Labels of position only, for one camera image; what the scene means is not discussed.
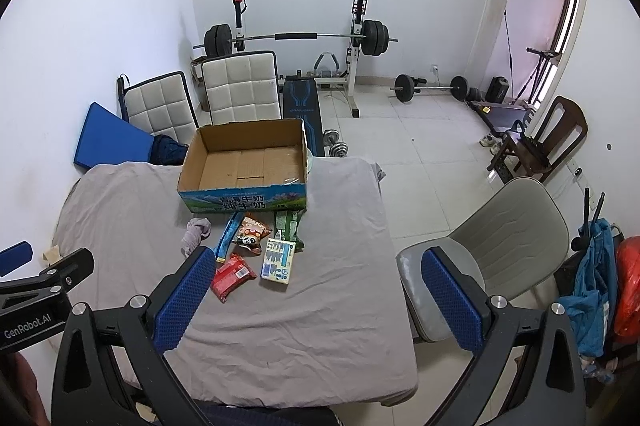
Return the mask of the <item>grey table cloth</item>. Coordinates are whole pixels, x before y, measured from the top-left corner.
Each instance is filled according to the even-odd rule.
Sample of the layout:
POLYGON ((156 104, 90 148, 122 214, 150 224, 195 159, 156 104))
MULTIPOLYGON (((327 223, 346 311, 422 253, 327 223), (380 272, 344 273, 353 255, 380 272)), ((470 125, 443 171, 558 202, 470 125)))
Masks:
MULTIPOLYGON (((53 242, 85 247, 93 274, 76 302, 119 307, 182 264, 190 212, 178 169, 101 165, 61 209, 53 242)), ((226 300, 207 294, 168 362, 191 397, 235 406, 395 404, 418 386, 412 335, 373 166, 318 157, 288 285, 250 280, 226 300)))

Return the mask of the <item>orange panda snack bag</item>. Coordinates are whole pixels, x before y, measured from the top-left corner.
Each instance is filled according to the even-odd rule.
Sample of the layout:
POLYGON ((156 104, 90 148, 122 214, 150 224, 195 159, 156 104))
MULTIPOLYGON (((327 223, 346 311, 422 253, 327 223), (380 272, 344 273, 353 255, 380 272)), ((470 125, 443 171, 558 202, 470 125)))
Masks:
POLYGON ((233 243, 241 250, 260 255, 262 253, 262 241, 268 238, 270 233, 270 227, 260 220, 252 216, 244 216, 233 243))

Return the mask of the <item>white padded chair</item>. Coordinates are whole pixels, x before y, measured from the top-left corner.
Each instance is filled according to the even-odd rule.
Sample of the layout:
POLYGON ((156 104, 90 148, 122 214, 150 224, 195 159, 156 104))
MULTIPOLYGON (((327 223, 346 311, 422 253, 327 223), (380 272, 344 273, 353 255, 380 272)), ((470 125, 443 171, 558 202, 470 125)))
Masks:
POLYGON ((116 79, 120 115, 152 136, 162 134, 189 144, 198 121, 182 71, 163 74, 131 85, 126 74, 116 79))
POLYGON ((278 68, 271 50, 247 51, 201 65, 213 125, 280 120, 278 68))

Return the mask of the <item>green snack bag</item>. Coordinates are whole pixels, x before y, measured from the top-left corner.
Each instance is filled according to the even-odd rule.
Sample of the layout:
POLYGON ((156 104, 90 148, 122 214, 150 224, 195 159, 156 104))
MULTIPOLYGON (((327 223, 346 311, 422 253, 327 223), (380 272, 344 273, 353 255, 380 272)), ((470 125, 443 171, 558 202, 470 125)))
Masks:
POLYGON ((298 227, 304 213, 303 210, 280 210, 274 213, 274 237, 294 243, 296 252, 301 252, 305 247, 298 237, 298 227))

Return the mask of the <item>right white padded chair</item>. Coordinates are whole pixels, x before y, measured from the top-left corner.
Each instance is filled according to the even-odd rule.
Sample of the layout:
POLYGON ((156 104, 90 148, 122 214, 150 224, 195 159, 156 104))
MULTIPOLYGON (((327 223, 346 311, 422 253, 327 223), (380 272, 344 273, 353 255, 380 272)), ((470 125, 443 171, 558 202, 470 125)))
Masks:
POLYGON ((278 68, 271 50, 247 51, 201 65, 213 125, 280 120, 278 68))

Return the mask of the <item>white squat rack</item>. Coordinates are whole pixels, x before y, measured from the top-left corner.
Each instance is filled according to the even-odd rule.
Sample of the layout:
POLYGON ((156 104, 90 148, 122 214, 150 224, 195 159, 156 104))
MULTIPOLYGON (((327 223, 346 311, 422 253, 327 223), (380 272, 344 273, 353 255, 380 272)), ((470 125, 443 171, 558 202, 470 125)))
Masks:
MULTIPOLYGON (((368 0, 352 0, 352 20, 350 21, 349 33, 360 32, 360 26, 364 21, 364 15, 367 11, 367 2, 368 0)), ((235 22, 234 34, 235 36, 246 36, 243 27, 243 14, 247 8, 246 0, 232 0, 232 4, 234 8, 235 22)), ((235 49, 243 51, 245 49, 245 44, 242 46, 236 46, 235 49)), ((341 68, 337 64, 337 61, 335 61, 337 64, 337 71, 332 73, 330 76, 321 76, 317 70, 314 70, 311 75, 321 89, 339 91, 345 98, 350 116, 355 118, 360 116, 360 111, 355 99, 355 85, 360 54, 360 48, 348 41, 344 68, 341 68)))

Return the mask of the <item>dark wooden chair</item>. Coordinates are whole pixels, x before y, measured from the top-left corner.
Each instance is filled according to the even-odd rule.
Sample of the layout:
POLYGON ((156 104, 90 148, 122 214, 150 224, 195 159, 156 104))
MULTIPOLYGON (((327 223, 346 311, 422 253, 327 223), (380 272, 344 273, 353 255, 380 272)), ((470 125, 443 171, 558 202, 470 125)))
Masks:
POLYGON ((498 170, 508 156, 513 156, 516 167, 523 168, 526 177, 545 183, 582 144, 587 134, 588 123, 582 108, 569 98, 557 96, 532 136, 526 134, 519 120, 502 134, 498 152, 487 170, 498 170))

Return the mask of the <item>black blue weight bench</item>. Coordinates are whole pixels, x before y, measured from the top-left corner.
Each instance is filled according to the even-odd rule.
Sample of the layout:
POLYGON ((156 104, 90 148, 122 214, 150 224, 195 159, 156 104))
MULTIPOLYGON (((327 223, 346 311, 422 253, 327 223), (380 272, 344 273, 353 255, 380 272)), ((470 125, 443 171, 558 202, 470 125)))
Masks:
POLYGON ((323 156, 323 129, 316 82, 312 78, 286 76, 282 101, 282 116, 301 120, 311 154, 323 156))

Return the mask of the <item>grey sock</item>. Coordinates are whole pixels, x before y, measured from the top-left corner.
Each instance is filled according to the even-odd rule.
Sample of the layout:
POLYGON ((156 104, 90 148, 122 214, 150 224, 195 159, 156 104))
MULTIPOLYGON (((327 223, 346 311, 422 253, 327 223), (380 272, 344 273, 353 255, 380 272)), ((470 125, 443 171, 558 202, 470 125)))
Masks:
POLYGON ((207 218, 190 219, 181 240, 180 250, 183 256, 189 257, 201 242, 209 237, 210 230, 212 230, 212 224, 207 218))

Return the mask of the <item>grey plastic chair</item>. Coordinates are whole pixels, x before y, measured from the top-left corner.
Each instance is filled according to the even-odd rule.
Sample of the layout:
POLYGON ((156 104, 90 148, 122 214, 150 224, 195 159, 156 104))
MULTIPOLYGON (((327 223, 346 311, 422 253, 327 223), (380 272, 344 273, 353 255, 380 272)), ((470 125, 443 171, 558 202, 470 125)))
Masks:
POLYGON ((417 342, 441 342, 451 336, 422 279, 421 258, 433 246, 488 295, 511 300, 560 268, 570 248, 570 232, 546 187, 534 178, 520 177, 448 235, 401 250, 396 264, 417 342))

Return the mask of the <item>white blue tissue pack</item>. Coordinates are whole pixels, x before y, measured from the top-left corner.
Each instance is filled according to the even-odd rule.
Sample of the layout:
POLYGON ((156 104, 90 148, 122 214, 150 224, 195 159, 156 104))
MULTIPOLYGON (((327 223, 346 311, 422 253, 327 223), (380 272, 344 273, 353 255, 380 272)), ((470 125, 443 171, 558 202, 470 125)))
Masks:
POLYGON ((296 244, 294 242, 268 238, 264 247, 260 278, 269 282, 288 285, 291 279, 295 250, 296 244))

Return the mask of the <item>blue foam mat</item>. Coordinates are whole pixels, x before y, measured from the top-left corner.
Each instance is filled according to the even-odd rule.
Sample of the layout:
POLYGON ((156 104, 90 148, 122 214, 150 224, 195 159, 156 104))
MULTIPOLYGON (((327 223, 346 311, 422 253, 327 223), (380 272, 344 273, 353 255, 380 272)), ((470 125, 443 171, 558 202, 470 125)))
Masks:
POLYGON ((82 125, 74 164, 88 170, 102 164, 144 163, 149 160, 153 140, 152 134, 93 102, 82 125))

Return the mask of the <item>blue Nestle sachet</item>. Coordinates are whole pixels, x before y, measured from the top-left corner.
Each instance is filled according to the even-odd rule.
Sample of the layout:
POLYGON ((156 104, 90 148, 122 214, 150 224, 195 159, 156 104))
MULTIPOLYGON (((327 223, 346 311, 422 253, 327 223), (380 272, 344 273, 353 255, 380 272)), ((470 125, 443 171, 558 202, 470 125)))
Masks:
POLYGON ((217 264, 223 264, 226 261, 229 247, 242 224, 244 216, 244 212, 235 212, 229 218, 216 246, 215 259, 217 264))

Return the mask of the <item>red snack packet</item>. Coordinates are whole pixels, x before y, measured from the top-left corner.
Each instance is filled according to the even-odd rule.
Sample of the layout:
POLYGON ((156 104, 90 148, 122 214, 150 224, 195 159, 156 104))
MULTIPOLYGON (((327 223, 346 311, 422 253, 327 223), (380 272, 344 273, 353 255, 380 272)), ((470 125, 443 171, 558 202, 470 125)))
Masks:
POLYGON ((256 278, 256 273, 245 259, 240 255, 232 254, 217 268, 210 289, 221 302, 225 302, 234 290, 256 278))

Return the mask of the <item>floor barbell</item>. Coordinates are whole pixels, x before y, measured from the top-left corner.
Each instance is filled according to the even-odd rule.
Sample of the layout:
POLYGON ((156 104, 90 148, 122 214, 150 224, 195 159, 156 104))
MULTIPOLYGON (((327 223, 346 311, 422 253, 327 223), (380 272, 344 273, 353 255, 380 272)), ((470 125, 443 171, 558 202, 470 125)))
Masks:
POLYGON ((396 77, 394 86, 390 90, 402 103, 410 102, 417 94, 423 94, 427 90, 447 91, 456 100, 465 101, 470 87, 468 81, 462 76, 454 76, 449 85, 442 86, 429 84, 425 78, 400 74, 396 77))

